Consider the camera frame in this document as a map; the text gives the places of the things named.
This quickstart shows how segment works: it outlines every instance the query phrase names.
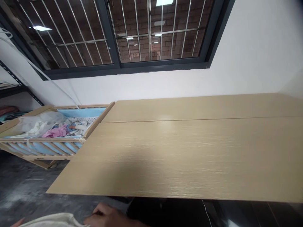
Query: brick wall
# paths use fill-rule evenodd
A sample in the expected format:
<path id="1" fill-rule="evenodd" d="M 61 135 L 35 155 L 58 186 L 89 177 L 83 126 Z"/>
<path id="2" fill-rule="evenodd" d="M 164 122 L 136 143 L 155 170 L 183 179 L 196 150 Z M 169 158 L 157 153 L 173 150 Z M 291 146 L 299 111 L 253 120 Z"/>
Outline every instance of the brick wall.
<path id="1" fill-rule="evenodd" d="M 111 11 L 113 15 L 114 27 L 117 34 L 119 33 L 126 33 L 125 27 L 127 30 L 127 35 L 137 35 L 137 23 L 136 23 L 136 13 L 135 13 L 135 5 L 134 0 L 122 0 L 123 1 L 123 8 L 124 8 L 124 15 L 125 15 L 125 23 L 122 14 L 121 8 L 121 0 L 112 0 L 111 1 Z M 208 17 L 211 11 L 211 5 L 213 0 L 206 0 L 205 8 L 203 11 L 201 26 L 202 29 L 199 30 L 197 36 L 197 42 L 195 45 L 195 49 L 193 50 L 195 38 L 197 31 L 188 31 L 185 37 L 184 43 L 184 50 L 183 50 L 183 58 L 191 57 L 192 52 L 193 56 L 197 57 L 199 54 L 199 50 L 203 41 L 203 36 L 205 32 L 205 28 L 207 25 Z M 155 26 L 154 23 L 156 21 L 161 21 L 161 12 L 162 7 L 156 7 L 157 0 L 151 0 L 151 32 L 161 32 L 161 26 Z M 39 16 L 43 20 L 45 26 L 47 28 L 51 28 L 52 30 L 49 31 L 50 35 L 52 36 L 54 42 L 56 44 L 63 44 L 63 41 L 59 35 L 59 32 L 64 40 L 65 43 L 72 43 L 74 38 L 75 42 L 93 40 L 92 33 L 89 29 L 87 19 L 85 17 L 82 5 L 80 0 L 73 0 L 70 1 L 71 7 L 73 12 L 77 18 L 77 22 L 81 29 L 83 38 L 79 32 L 77 24 L 75 22 L 74 16 L 70 10 L 67 1 L 58 1 L 59 8 L 63 13 L 63 16 L 69 26 L 71 35 L 67 31 L 66 25 L 60 15 L 60 12 L 57 6 L 54 4 L 53 1 L 45 1 L 45 4 L 52 15 L 52 18 L 57 25 L 59 32 L 57 31 L 56 27 L 54 26 L 48 12 L 46 11 L 44 5 L 41 1 L 34 1 L 32 2 L 35 6 Z M 90 22 L 92 32 L 95 39 L 103 39 L 104 36 L 102 34 L 101 26 L 99 23 L 99 18 L 97 15 L 97 11 L 95 9 L 93 0 L 86 0 L 83 1 L 84 8 L 86 10 L 86 14 L 88 20 Z M 26 10 L 27 14 L 30 16 L 34 25 L 41 25 L 41 21 L 37 16 L 36 12 L 29 4 L 29 1 L 23 1 L 22 5 Z M 148 34 L 148 18 L 147 18 L 147 0 L 136 0 L 137 5 L 137 17 L 138 17 L 138 30 L 139 34 Z M 187 28 L 197 28 L 201 16 L 203 1 L 202 0 L 192 0 L 190 15 L 188 19 Z M 175 30 L 182 30 L 186 28 L 186 21 L 187 21 L 187 14 L 188 14 L 188 7 L 189 7 L 189 0 L 178 0 L 177 10 L 176 10 L 176 19 L 175 19 Z M 52 59 L 51 55 L 47 51 L 46 47 L 44 46 L 43 42 L 41 41 L 40 37 L 37 35 L 36 31 L 29 28 L 31 27 L 30 22 L 28 21 L 27 17 L 21 10 L 21 8 L 16 5 L 11 5 L 10 10 L 13 12 L 14 16 L 18 18 L 13 18 L 12 20 L 14 23 L 18 24 L 20 27 L 20 32 L 25 36 L 29 36 L 29 40 L 31 41 L 30 45 L 35 45 L 41 55 L 47 60 L 51 68 L 58 68 L 56 63 Z M 165 24 L 162 27 L 163 32 L 172 31 L 173 24 L 174 24 L 174 14 L 175 14 L 175 1 L 172 5 L 165 5 L 163 6 L 163 21 Z M 110 64 L 110 57 L 108 54 L 108 49 L 104 41 L 97 42 L 97 48 L 94 43 L 90 44 L 77 44 L 78 50 L 80 52 L 80 57 L 76 46 L 69 45 L 66 47 L 58 47 L 61 55 L 59 54 L 58 50 L 56 49 L 55 45 L 53 44 L 52 39 L 48 35 L 46 31 L 39 32 L 39 34 L 44 39 L 46 45 L 48 46 L 51 53 L 54 55 L 56 61 L 60 65 L 61 68 L 66 67 L 61 55 L 65 58 L 67 64 L 70 67 L 74 67 L 74 62 L 71 59 L 69 52 L 71 53 L 74 61 L 76 62 L 77 67 L 84 66 L 82 59 L 84 60 L 87 66 L 93 65 L 101 65 L 100 56 L 103 60 L 103 64 Z M 170 59 L 170 53 L 172 48 L 172 58 L 177 59 L 181 58 L 181 52 L 183 47 L 184 41 L 184 32 L 179 32 L 174 34 L 174 40 L 172 41 L 172 34 L 163 34 L 162 35 L 162 59 Z M 120 50 L 120 55 L 123 63 L 130 62 L 130 58 L 132 62 L 140 61 L 140 54 L 139 54 L 139 47 L 141 51 L 141 60 L 142 61 L 149 61 L 149 48 L 151 48 L 151 60 L 159 60 L 160 59 L 160 52 L 161 52 L 161 37 L 154 37 L 151 38 L 151 45 L 149 44 L 148 36 L 140 37 L 140 45 L 138 42 L 138 38 L 134 38 L 133 40 L 129 40 L 127 44 L 126 39 L 119 39 L 118 46 Z"/>

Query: dark floor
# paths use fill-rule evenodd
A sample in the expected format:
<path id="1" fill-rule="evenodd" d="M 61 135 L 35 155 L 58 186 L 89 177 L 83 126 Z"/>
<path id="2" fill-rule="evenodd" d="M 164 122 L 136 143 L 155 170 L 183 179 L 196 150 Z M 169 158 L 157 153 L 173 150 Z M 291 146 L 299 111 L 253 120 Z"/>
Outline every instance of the dark floor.
<path id="1" fill-rule="evenodd" d="M 57 195 L 45 192 L 67 165 L 59 161 L 45 170 L 7 152 L 0 151 L 0 223 L 8 227 L 25 217 L 30 221 L 48 214 L 68 212 L 83 223 L 103 201 L 126 212 L 128 205 L 105 196 Z"/>

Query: window frame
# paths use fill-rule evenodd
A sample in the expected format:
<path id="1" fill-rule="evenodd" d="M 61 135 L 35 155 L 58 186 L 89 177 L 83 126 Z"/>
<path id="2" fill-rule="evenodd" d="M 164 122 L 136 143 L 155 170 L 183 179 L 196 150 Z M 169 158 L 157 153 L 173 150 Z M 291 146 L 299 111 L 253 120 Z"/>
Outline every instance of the window frame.
<path id="1" fill-rule="evenodd" d="M 192 58 L 121 63 L 107 0 L 96 0 L 96 4 L 105 38 L 110 47 L 109 51 L 113 64 L 43 70 L 39 60 L 1 7 L 0 26 L 13 34 L 13 38 L 11 39 L 13 44 L 52 80 L 158 71 L 208 69 L 211 66 L 234 2 L 235 0 L 214 0 L 199 57 Z M 43 80 L 48 80 L 37 70 L 35 71 Z"/>

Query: window pane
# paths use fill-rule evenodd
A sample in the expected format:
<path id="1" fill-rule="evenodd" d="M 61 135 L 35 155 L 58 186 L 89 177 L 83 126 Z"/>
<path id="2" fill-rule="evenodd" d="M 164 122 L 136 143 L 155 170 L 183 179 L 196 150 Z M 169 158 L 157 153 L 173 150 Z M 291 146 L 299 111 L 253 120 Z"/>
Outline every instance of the window pane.
<path id="1" fill-rule="evenodd" d="M 174 0 L 163 7 L 157 1 L 111 1 L 122 63 L 199 56 L 213 0 Z"/>
<path id="2" fill-rule="evenodd" d="M 96 0 L 0 0 L 44 69 L 111 64 Z"/>

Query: white cable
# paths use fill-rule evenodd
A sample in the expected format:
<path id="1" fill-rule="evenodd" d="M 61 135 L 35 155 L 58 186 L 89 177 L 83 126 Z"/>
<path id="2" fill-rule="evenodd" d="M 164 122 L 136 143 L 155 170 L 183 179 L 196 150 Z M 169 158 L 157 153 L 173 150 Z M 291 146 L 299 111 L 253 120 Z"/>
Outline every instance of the white cable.
<path id="1" fill-rule="evenodd" d="M 209 220 L 209 224 L 211 225 L 211 219 L 210 219 L 209 216 L 208 216 L 208 213 L 207 213 L 207 210 L 206 210 L 206 206 L 205 206 L 205 204 L 204 204 L 204 202 L 203 202 L 203 199 L 201 199 L 201 200 L 202 200 L 202 203 L 203 203 L 203 205 L 204 205 L 205 212 L 206 212 L 206 215 L 207 215 L 208 220 Z"/>
<path id="2" fill-rule="evenodd" d="M 13 34 L 10 33 L 8 30 L 4 29 L 4 28 L 0 28 L 2 29 L 2 31 L 0 31 L 0 33 L 5 33 L 5 34 L 9 34 L 10 36 L 8 36 L 7 38 L 4 39 L 11 39 L 13 37 Z"/>
<path id="3" fill-rule="evenodd" d="M 17 53 L 19 53 L 31 66 L 33 66 L 36 70 L 38 70 L 38 72 L 40 72 L 43 76 L 45 76 L 49 81 L 51 81 L 60 91 L 62 91 L 67 97 L 69 97 L 73 103 L 76 105 L 76 107 L 78 109 L 79 106 L 77 105 L 76 101 L 69 95 L 67 94 L 62 88 L 60 88 L 54 81 L 52 81 L 44 72 L 42 72 L 34 63 L 32 63 L 26 56 L 24 56 L 13 44 L 11 44 L 9 41 L 7 41 L 8 39 L 11 39 L 13 37 L 12 33 L 10 33 L 9 31 L 7 31 L 4 28 L 1 28 L 2 31 L 0 31 L 0 33 L 5 33 L 5 34 L 9 34 L 10 36 L 8 36 L 7 38 L 2 38 L 0 37 L 1 40 L 3 40 L 4 42 L 6 42 L 8 45 L 10 45 L 15 51 L 17 51 Z"/>

